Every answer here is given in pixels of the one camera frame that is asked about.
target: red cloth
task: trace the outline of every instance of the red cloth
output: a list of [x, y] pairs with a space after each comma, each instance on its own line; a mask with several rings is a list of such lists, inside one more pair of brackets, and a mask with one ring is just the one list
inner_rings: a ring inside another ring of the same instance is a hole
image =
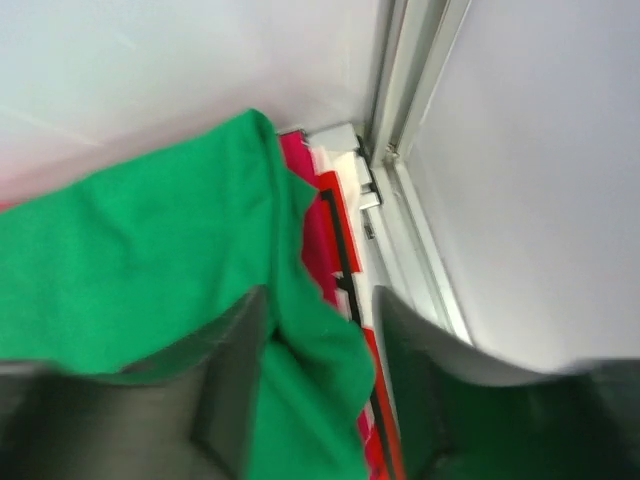
[[[302, 132], [281, 135], [280, 145], [287, 167], [311, 186], [318, 188], [313, 158], [304, 143]], [[302, 262], [322, 289], [325, 301], [337, 307], [336, 280], [331, 271], [331, 253], [324, 225], [322, 204], [320, 198], [316, 197], [304, 219]]]

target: green cloth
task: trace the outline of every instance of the green cloth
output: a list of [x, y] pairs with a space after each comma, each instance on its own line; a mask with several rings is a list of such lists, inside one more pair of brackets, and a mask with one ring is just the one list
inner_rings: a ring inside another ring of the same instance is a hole
[[269, 289], [252, 479], [366, 478], [373, 364], [300, 260], [313, 189], [246, 112], [0, 215], [0, 357], [115, 372]]

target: white wall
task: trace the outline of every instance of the white wall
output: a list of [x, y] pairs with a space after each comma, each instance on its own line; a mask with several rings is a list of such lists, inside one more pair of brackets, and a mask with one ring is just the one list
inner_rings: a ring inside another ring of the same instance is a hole
[[640, 2], [474, 0], [409, 168], [479, 346], [640, 356]]
[[386, 4], [3, 1], [0, 200], [34, 169], [73, 159], [65, 168], [86, 170], [78, 162], [148, 150], [250, 106], [280, 128], [363, 121]]

